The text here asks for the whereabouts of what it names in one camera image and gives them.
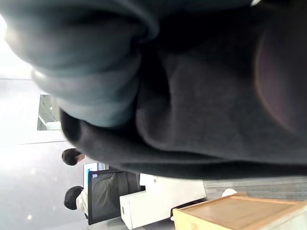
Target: black monitor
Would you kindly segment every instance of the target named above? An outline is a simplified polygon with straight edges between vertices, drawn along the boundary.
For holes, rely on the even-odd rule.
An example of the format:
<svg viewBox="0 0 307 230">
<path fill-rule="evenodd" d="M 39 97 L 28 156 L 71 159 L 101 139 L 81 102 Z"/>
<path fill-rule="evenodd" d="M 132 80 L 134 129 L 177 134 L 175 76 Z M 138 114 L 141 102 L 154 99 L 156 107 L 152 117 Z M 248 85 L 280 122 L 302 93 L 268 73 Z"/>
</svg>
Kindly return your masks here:
<svg viewBox="0 0 307 230">
<path fill-rule="evenodd" d="M 139 178 L 139 174 L 116 169 L 89 172 L 89 225 L 120 217 L 119 197 L 139 192 Z"/>
</svg>

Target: wooden box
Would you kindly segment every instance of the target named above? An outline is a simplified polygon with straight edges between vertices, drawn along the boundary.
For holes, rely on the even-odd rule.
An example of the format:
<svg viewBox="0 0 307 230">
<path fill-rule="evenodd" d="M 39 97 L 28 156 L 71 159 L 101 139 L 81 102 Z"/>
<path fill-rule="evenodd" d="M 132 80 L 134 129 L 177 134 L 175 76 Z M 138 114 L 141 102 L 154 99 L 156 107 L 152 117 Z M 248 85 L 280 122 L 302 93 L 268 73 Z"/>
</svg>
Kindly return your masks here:
<svg viewBox="0 0 307 230">
<path fill-rule="evenodd" d="M 307 202 L 231 195 L 173 210 L 176 230 L 307 230 Z"/>
</svg>

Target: white box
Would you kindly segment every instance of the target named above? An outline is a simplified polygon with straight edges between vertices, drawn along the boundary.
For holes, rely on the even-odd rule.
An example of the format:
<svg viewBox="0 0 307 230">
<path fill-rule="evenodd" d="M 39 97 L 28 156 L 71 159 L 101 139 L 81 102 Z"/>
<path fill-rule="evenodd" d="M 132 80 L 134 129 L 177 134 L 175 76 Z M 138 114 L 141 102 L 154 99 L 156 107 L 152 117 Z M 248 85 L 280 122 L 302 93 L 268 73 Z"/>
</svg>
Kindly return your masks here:
<svg viewBox="0 0 307 230">
<path fill-rule="evenodd" d="M 141 176 L 146 191 L 120 197 L 121 218 L 131 229 L 170 218 L 171 209 L 206 197 L 202 180 Z"/>
</svg>

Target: black hair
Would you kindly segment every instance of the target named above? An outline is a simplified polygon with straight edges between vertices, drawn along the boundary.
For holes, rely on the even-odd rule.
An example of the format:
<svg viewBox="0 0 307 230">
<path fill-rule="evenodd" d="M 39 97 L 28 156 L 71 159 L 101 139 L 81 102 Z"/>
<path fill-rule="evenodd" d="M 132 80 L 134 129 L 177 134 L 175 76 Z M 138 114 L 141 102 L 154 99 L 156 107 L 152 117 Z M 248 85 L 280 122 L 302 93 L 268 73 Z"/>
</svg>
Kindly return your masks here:
<svg viewBox="0 0 307 230">
<path fill-rule="evenodd" d="M 78 163 L 79 155 L 81 153 L 77 149 L 67 149 L 62 153 L 62 159 L 67 165 L 74 166 Z"/>
<path fill-rule="evenodd" d="M 66 208 L 70 210 L 76 210 L 77 204 L 76 199 L 80 195 L 84 188 L 81 186 L 74 186 L 66 192 L 64 205 Z"/>
</svg>

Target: gray sweatshirt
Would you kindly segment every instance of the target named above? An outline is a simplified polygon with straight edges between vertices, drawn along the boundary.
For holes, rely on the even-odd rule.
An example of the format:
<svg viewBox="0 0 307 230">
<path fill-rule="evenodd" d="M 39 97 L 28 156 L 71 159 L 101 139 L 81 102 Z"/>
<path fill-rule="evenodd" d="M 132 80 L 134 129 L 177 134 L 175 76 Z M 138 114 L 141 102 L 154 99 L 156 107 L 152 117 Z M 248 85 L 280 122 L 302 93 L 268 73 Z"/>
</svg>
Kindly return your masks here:
<svg viewBox="0 0 307 230">
<path fill-rule="evenodd" d="M 124 124 L 138 93 L 139 45 L 176 12 L 252 0 L 0 0 L 12 50 L 69 115 L 99 127 Z"/>
</svg>

